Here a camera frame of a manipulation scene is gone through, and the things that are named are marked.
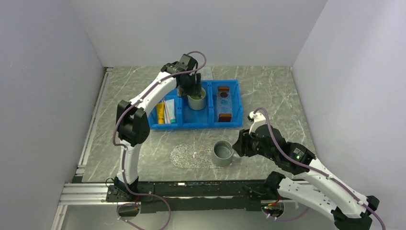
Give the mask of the grey ceramic mug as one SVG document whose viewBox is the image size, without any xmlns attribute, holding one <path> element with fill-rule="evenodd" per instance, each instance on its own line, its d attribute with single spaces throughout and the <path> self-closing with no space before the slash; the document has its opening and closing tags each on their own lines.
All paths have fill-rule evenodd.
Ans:
<svg viewBox="0 0 406 230">
<path fill-rule="evenodd" d="M 212 163 L 218 167 L 227 167 L 231 164 L 233 158 L 232 145 L 225 140 L 216 142 L 212 149 Z"/>
</svg>

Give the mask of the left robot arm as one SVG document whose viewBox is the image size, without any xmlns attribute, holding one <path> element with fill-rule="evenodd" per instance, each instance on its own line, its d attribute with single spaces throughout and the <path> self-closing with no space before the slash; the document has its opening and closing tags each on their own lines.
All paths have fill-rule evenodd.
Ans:
<svg viewBox="0 0 406 230">
<path fill-rule="evenodd" d="M 148 116 L 151 111 L 174 89 L 178 97 L 201 94 L 202 80 L 198 71 L 206 64 L 199 64 L 192 54 L 183 54 L 179 61 L 163 65 L 156 78 L 139 95 L 117 105 L 112 142 L 121 148 L 121 162 L 113 183 L 125 201 L 132 201 L 139 194 L 139 153 L 150 133 Z"/>
</svg>

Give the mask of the blue three-compartment plastic bin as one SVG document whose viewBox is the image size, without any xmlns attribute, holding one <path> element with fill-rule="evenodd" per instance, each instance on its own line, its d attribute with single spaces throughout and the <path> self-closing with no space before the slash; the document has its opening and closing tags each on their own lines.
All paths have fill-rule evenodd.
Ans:
<svg viewBox="0 0 406 230">
<path fill-rule="evenodd" d="M 153 108 L 148 116 L 150 128 L 174 130 L 242 126 L 244 111 L 238 80 L 204 80 L 202 87 L 206 91 L 206 106 L 202 110 L 191 109 L 188 100 L 178 97 L 174 89 L 166 94 L 165 100 L 174 100 L 176 123 L 159 124 Z"/>
</svg>

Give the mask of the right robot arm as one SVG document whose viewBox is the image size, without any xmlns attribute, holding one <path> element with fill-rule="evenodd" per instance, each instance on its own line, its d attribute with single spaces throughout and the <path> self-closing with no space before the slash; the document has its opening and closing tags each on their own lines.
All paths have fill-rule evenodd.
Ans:
<svg viewBox="0 0 406 230">
<path fill-rule="evenodd" d="M 266 197 L 295 200 L 323 214 L 339 230 L 368 230 L 379 199 L 345 185 L 307 147 L 286 141 L 266 124 L 242 129 L 232 148 L 240 157 L 255 155 L 273 161 L 292 178 L 272 171 L 264 181 Z"/>
</svg>

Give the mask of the light green ceramic mug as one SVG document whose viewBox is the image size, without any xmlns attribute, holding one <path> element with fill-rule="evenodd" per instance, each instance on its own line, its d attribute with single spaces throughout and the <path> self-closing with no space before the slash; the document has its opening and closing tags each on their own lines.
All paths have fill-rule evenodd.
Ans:
<svg viewBox="0 0 406 230">
<path fill-rule="evenodd" d="M 195 111 L 202 110 L 206 107 L 206 91 L 204 88 L 201 90 L 201 94 L 188 95 L 187 96 L 188 106 Z"/>
</svg>

